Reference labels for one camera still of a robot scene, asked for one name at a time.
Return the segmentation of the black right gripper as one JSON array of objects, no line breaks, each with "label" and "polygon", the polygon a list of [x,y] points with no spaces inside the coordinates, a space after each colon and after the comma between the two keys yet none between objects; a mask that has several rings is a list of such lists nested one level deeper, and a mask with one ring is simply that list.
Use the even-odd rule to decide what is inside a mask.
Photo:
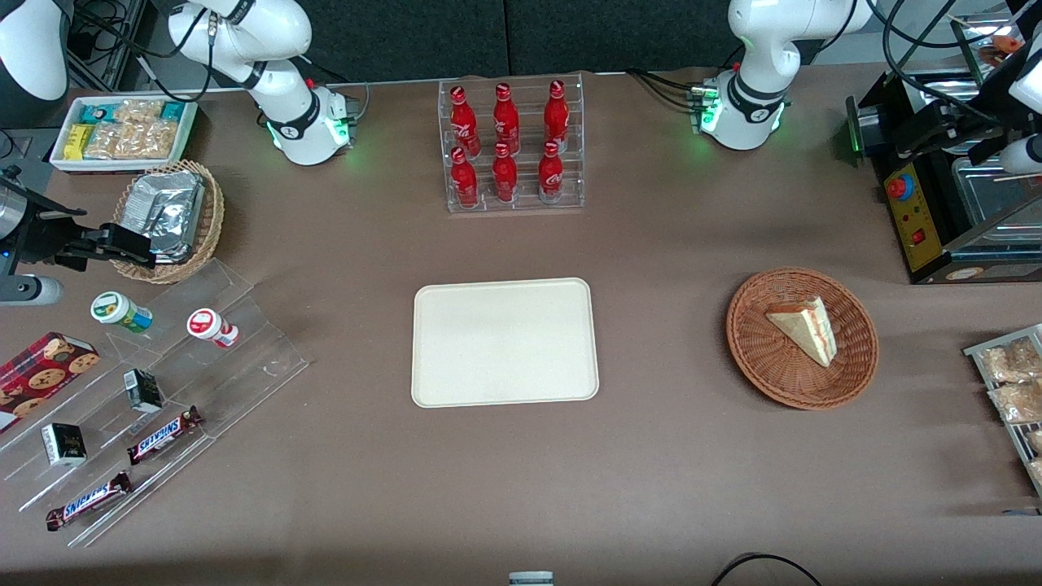
[{"label": "black right gripper", "polygon": [[115,224],[83,231],[75,216],[82,207],[66,207],[26,188],[21,168],[2,170],[2,271],[15,273],[18,264],[44,264],[85,272],[90,260],[125,262],[145,269],[155,267],[152,241]]}]

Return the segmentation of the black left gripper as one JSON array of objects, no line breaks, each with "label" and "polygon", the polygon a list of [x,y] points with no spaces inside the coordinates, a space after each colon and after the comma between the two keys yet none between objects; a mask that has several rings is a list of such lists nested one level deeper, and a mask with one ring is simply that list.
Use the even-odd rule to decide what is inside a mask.
[{"label": "black left gripper", "polygon": [[990,75],[979,88],[967,81],[949,94],[953,107],[928,103],[913,112],[895,130],[898,156],[927,155],[972,138],[1019,135],[1020,106],[1009,93],[1016,79],[1017,75]]}]

